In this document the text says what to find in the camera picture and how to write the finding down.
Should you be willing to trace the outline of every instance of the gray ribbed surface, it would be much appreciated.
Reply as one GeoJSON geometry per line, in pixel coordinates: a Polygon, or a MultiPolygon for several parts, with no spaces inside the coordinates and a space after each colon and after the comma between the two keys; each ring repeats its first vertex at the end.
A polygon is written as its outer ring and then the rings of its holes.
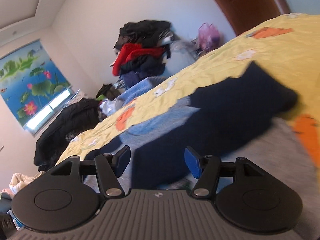
{"type": "Polygon", "coordinates": [[[101,212],[80,228],[58,234],[23,229],[14,240],[302,240],[294,231],[257,236],[237,230],[215,212],[208,201],[197,201],[185,191],[132,190],[120,200],[109,200],[101,212]]]}

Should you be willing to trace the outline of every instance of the blue clothing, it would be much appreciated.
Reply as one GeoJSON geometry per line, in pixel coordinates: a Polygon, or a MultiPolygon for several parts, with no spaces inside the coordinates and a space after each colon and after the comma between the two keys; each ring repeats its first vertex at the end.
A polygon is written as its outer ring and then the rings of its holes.
{"type": "Polygon", "coordinates": [[[126,105],[138,96],[141,96],[155,88],[157,85],[160,85],[165,80],[166,78],[164,77],[148,77],[119,95],[116,100],[121,100],[124,102],[124,105],[126,105]]]}

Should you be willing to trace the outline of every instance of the lotus painting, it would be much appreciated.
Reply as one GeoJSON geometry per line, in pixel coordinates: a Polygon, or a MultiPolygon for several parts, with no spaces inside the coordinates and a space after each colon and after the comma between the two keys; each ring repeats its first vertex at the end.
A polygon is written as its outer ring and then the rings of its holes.
{"type": "Polygon", "coordinates": [[[0,59],[0,94],[22,126],[69,86],[40,41],[0,59]]]}

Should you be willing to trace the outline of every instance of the window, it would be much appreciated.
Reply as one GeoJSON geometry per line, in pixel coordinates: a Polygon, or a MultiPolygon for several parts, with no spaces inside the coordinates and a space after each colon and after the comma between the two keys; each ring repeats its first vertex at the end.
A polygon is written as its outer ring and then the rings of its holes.
{"type": "Polygon", "coordinates": [[[74,92],[67,88],[51,100],[44,108],[36,113],[25,125],[24,128],[29,130],[33,135],[36,135],[40,129],[47,124],[74,96],[74,92]]]}

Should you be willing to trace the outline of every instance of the orange pattern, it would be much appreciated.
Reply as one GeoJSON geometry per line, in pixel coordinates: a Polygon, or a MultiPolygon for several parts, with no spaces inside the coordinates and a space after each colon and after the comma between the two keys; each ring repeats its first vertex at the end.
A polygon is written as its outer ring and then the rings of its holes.
{"type": "Polygon", "coordinates": [[[300,142],[309,153],[316,167],[320,168],[320,145],[317,133],[317,122],[308,114],[298,117],[293,128],[300,142]]]}
{"type": "Polygon", "coordinates": [[[135,107],[130,106],[127,110],[125,110],[116,120],[116,128],[118,131],[122,131],[125,129],[125,123],[128,118],[132,115],[135,107]]]}
{"type": "Polygon", "coordinates": [[[291,33],[293,32],[293,29],[283,29],[283,28],[271,28],[271,27],[265,27],[262,28],[256,32],[253,33],[253,37],[256,39],[261,39],[261,38],[267,38],[267,37],[272,37],[272,36],[278,36],[281,34],[285,33],[291,33]]]}

